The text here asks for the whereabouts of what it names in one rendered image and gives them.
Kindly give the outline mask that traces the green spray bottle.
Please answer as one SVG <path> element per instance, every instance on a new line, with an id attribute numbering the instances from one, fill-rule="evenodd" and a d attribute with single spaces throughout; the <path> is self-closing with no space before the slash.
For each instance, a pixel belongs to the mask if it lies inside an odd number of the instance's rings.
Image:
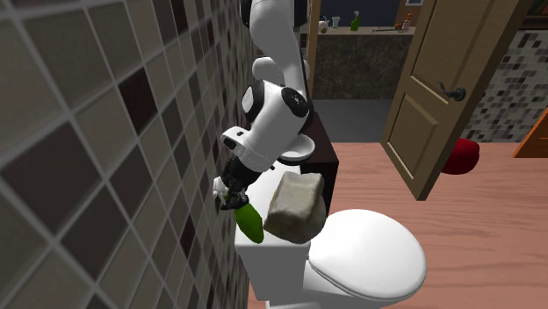
<path id="1" fill-rule="evenodd" d="M 213 196 L 221 201 L 221 210 L 232 210 L 237 226 L 254 243 L 262 243 L 264 239 L 263 219 L 255 207 L 249 202 L 244 190 L 232 191 L 220 176 L 213 179 Z"/>

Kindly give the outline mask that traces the grey beige stone block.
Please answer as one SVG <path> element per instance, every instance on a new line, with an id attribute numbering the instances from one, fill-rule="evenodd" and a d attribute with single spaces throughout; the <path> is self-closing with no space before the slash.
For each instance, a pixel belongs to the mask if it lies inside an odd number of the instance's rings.
<path id="1" fill-rule="evenodd" d="M 320 173 L 286 171 L 276 188 L 263 228 L 279 239 L 304 244 L 324 227 L 328 213 Z"/>

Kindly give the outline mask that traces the red round pouf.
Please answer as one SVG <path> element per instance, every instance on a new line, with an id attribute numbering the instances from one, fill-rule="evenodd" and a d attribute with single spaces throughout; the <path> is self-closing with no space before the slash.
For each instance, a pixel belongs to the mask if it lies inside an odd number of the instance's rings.
<path id="1" fill-rule="evenodd" d="M 474 169 L 480 158 L 480 145 L 472 140 L 458 139 L 442 172 L 448 175 L 463 175 Z"/>

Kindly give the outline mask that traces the brown wooden door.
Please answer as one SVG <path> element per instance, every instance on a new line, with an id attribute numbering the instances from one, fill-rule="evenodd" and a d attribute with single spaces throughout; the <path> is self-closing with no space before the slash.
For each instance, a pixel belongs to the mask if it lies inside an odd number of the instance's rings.
<path id="1" fill-rule="evenodd" d="M 381 145 L 431 192 L 534 0 L 423 0 Z"/>

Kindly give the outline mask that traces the white toilet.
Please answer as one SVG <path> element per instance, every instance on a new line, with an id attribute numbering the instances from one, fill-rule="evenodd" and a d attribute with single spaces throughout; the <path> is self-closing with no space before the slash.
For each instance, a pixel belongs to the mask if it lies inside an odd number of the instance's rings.
<path id="1" fill-rule="evenodd" d="M 246 190 L 263 224 L 286 171 L 304 175 L 299 166 L 277 162 Z M 412 297 L 426 277 L 418 240 L 382 213 L 328 212 L 322 230 L 304 244 L 263 233 L 257 244 L 238 227 L 234 244 L 266 309 L 381 309 Z"/>

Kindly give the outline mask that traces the dark brown robot stand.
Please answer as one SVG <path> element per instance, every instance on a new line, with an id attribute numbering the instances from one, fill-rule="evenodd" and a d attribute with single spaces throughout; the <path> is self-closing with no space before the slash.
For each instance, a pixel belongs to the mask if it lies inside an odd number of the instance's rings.
<path id="1" fill-rule="evenodd" d="M 329 212 L 335 188 L 339 160 L 318 112 L 315 113 L 313 122 L 304 131 L 304 134 L 314 141 L 315 150 L 307 161 L 300 166 L 300 170 L 302 174 L 319 173 L 322 175 L 324 179 L 322 196 L 325 202 L 326 212 Z"/>

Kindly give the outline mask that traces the counter with small items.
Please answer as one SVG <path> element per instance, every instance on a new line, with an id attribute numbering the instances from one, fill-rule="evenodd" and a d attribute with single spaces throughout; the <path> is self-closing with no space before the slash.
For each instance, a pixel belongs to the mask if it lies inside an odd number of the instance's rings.
<path id="1" fill-rule="evenodd" d="M 358 5 L 358 30 L 350 30 L 353 10 L 330 4 L 318 14 L 320 21 L 341 19 L 339 27 L 316 33 L 314 60 L 315 99 L 390 99 L 393 97 L 413 32 L 393 29 L 401 21 L 399 5 Z"/>

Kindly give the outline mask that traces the orange wooden cabinet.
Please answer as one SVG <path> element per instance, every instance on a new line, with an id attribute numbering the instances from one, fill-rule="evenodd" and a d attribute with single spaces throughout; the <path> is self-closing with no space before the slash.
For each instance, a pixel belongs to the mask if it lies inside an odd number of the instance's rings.
<path id="1" fill-rule="evenodd" d="M 514 158 L 548 158 L 548 107 L 513 153 Z"/>

